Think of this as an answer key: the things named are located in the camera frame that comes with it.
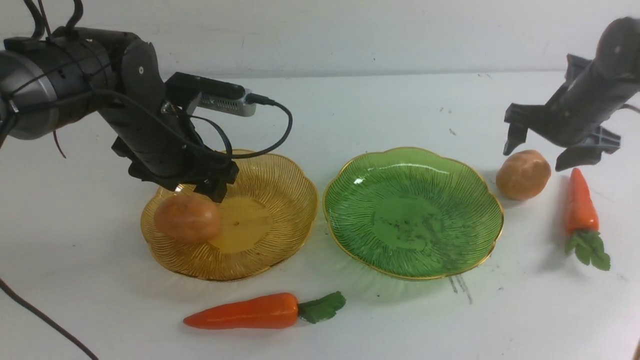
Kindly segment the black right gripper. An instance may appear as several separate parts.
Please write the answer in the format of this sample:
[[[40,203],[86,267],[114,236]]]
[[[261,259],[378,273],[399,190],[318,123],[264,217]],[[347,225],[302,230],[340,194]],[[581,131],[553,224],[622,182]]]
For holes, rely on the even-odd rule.
[[[639,92],[639,66],[606,66],[602,59],[567,55],[565,82],[543,105],[511,104],[504,121],[509,125],[503,155],[526,143],[528,131],[566,148],[555,171],[596,166],[603,151],[616,151],[621,136],[602,123]]]

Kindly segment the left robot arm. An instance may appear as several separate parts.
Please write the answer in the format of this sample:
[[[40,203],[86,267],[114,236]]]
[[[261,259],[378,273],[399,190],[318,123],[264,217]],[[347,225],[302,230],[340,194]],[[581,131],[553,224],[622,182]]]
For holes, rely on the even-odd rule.
[[[176,72],[163,80],[153,44],[131,32],[60,27],[54,39],[8,38],[1,52],[1,139],[32,141],[99,114],[128,173],[169,191],[192,185],[221,203],[239,173],[212,150],[190,114],[218,80]]]

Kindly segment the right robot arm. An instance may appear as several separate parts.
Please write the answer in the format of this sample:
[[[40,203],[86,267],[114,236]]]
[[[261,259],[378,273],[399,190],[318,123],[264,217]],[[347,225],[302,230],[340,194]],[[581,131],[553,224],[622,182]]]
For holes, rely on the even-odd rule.
[[[511,104],[503,155],[509,156],[535,132],[563,151],[557,172],[595,166],[603,154],[619,150],[621,137],[603,122],[628,104],[640,90],[640,21],[615,19],[599,38],[593,59],[567,55],[564,83],[543,105]]]

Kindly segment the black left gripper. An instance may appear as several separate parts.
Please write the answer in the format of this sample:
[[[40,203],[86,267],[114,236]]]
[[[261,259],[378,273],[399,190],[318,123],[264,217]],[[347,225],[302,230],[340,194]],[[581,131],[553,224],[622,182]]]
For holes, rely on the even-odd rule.
[[[113,104],[110,127],[118,135],[111,148],[128,158],[128,173],[169,191],[193,185],[194,193],[220,204],[227,186],[237,180],[238,165],[226,155],[200,142],[195,127],[183,115],[161,114],[152,118],[133,105]]]

